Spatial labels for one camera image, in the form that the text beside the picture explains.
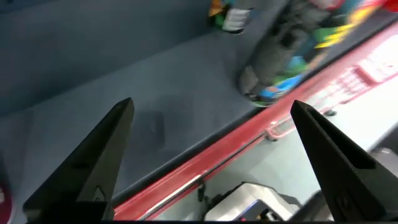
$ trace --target bottle label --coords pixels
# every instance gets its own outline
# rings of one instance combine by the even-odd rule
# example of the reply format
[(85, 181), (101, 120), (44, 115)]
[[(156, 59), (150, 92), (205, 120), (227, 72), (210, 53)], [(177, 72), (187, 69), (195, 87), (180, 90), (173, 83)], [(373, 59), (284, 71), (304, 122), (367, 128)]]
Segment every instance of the bottle label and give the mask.
[(237, 31), (244, 28), (250, 9), (230, 9), (226, 15), (223, 30)]

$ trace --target bottle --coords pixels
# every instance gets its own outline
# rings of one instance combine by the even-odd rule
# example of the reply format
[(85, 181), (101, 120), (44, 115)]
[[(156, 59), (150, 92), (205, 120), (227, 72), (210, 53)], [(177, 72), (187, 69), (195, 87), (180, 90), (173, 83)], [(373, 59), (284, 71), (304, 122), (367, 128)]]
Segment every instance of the bottle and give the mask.
[(251, 15), (250, 0), (212, 0), (208, 20), (215, 26), (231, 34), (240, 34)]

